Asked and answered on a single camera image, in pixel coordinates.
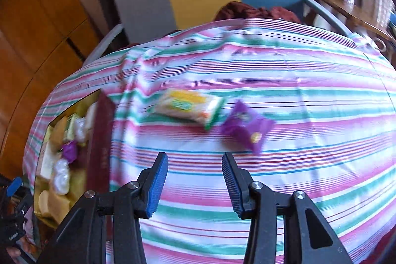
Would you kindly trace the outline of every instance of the purple snack package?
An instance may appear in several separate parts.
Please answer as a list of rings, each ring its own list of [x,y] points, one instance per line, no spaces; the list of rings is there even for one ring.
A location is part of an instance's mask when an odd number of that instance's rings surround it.
[[[62,146],[62,158],[66,159],[68,163],[75,161],[77,156],[78,149],[76,140],[72,140]]]
[[[274,123],[274,120],[260,116],[254,109],[238,100],[221,125],[221,133],[232,136],[255,155],[259,155],[265,136]]]

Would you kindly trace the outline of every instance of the wrapped candy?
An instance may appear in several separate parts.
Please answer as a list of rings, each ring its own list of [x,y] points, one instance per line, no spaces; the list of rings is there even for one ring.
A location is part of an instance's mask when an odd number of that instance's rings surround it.
[[[262,117],[242,101],[237,101],[221,125],[221,133],[232,136],[255,155],[259,155],[265,136],[274,123],[274,120]]]
[[[50,185],[57,195],[66,195],[69,192],[70,169],[66,159],[60,159],[54,165]]]
[[[66,159],[68,163],[72,163],[77,159],[78,148],[77,141],[72,140],[66,144],[62,145],[62,158]]]

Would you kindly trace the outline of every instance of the pink and green striped fabric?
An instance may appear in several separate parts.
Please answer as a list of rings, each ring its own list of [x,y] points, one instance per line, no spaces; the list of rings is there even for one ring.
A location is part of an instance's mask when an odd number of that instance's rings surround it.
[[[215,126],[205,132],[151,114],[169,87],[225,97]],[[232,210],[221,172],[225,151],[276,191],[306,191],[354,263],[396,224],[396,72],[359,37],[236,19],[107,55],[61,82],[39,110],[24,156],[31,183],[48,123],[99,88],[117,104],[112,189],[136,179],[159,151],[169,156],[158,210],[141,221],[148,264],[242,262],[249,221]],[[238,99],[276,120],[261,155],[220,134]],[[283,233],[279,218],[277,263]],[[111,245],[107,252],[110,259]]]

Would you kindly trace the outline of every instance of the snack package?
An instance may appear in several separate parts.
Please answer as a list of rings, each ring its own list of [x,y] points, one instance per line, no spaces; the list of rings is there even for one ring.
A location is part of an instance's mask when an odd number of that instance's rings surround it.
[[[168,89],[159,98],[156,113],[175,118],[194,120],[209,130],[224,103],[219,96],[178,89]]]
[[[260,116],[242,101],[237,101],[230,115],[221,125],[221,133],[232,136],[255,155],[259,155],[265,136],[274,123],[274,120]]]
[[[87,110],[87,114],[85,116],[85,123],[84,123],[84,132],[85,133],[88,133],[88,131],[94,127],[94,120],[95,120],[97,105],[98,105],[98,103],[95,102]]]
[[[67,118],[63,117],[58,121],[55,125],[54,129],[51,132],[49,137],[49,141],[51,142],[55,151],[58,151],[63,144],[63,137],[65,136],[65,129],[67,125]]]
[[[48,191],[48,212],[58,224],[66,217],[70,210],[70,200],[66,196],[60,196],[53,189]]]
[[[37,175],[45,180],[50,180],[53,165],[61,158],[51,141],[46,141],[40,150],[37,164]]]
[[[74,132],[74,127],[75,127],[75,120],[79,118],[78,114],[74,113],[71,116],[67,118],[66,122],[66,129],[65,133],[63,136],[63,142],[69,142],[75,139],[75,132]]]
[[[52,217],[48,210],[48,190],[43,190],[40,196],[38,196],[38,208],[40,209],[41,216]]]

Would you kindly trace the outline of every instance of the blue gripper pad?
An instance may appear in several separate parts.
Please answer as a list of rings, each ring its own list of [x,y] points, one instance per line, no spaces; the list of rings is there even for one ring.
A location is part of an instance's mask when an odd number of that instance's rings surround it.
[[[166,175],[168,174],[168,156],[160,152],[150,170],[151,185],[147,192],[146,214],[150,218],[157,210]]]
[[[15,194],[22,184],[23,181],[21,177],[16,177],[7,187],[7,197],[11,197],[13,194]]]
[[[238,168],[232,153],[229,152],[221,159],[221,169],[234,212],[239,218],[251,218],[255,210],[255,201],[249,194],[249,185],[253,182],[250,173]]]

